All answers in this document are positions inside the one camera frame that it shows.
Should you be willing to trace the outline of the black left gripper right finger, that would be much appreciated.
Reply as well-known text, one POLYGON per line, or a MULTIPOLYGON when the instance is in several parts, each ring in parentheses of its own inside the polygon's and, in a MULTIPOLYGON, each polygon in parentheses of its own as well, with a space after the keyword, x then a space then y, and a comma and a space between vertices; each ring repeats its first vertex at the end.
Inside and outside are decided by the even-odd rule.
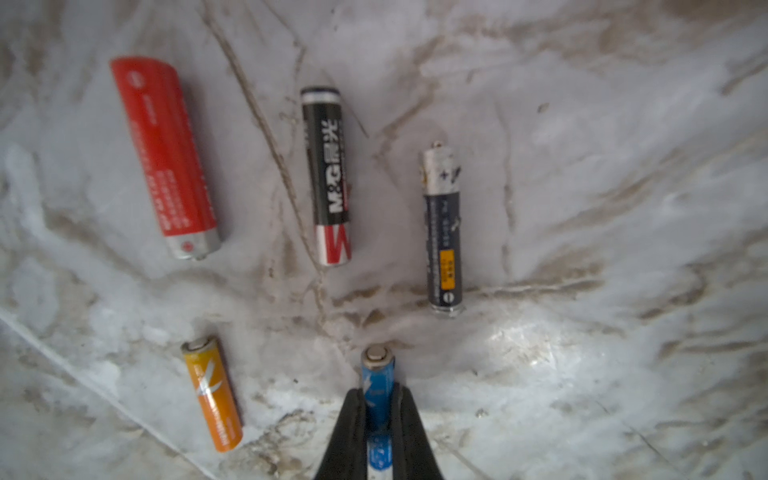
POLYGON ((394 384, 390 402, 394 480, 443 480, 411 391, 394 384))

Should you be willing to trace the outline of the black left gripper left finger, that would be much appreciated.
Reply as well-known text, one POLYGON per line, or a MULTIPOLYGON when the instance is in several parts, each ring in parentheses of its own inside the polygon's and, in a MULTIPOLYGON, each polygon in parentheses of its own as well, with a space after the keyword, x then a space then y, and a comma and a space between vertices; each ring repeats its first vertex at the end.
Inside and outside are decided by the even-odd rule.
POLYGON ((344 399, 315 480, 366 480, 366 403, 361 388, 344 399))

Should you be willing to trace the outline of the blue battery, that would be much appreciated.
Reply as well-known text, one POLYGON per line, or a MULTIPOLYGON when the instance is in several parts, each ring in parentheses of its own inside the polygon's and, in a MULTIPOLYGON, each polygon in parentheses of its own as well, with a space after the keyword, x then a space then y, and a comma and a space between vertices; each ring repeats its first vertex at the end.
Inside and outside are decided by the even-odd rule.
POLYGON ((368 463, 384 472, 392 467, 390 402, 395 384, 395 356, 383 344, 372 344, 361 354, 362 390, 366 404, 368 463))

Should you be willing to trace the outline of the small orange battery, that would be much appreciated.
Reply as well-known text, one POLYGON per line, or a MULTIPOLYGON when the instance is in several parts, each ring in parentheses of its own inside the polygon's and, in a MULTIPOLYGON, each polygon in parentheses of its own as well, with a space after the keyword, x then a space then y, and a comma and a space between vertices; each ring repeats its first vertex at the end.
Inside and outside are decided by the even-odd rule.
POLYGON ((234 450, 243 438, 242 422, 218 339, 184 342, 181 352, 215 449, 234 450))

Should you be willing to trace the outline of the grey black yellow battery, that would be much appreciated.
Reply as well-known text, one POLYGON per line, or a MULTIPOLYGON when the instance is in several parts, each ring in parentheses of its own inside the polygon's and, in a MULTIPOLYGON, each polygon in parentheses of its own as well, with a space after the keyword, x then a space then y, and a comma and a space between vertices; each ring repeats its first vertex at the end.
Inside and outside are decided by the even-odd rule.
POLYGON ((461 261, 461 166, 440 141, 420 154, 425 202, 427 298, 430 307, 455 315, 463 304, 461 261))

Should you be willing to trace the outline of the black red white battery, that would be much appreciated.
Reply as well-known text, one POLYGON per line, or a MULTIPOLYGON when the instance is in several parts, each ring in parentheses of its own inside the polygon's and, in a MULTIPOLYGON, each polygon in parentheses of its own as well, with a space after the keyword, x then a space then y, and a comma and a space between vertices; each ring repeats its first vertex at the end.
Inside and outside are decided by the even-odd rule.
POLYGON ((341 96, 332 87, 309 86, 300 91, 300 100, 318 261, 335 267, 352 257, 341 96))

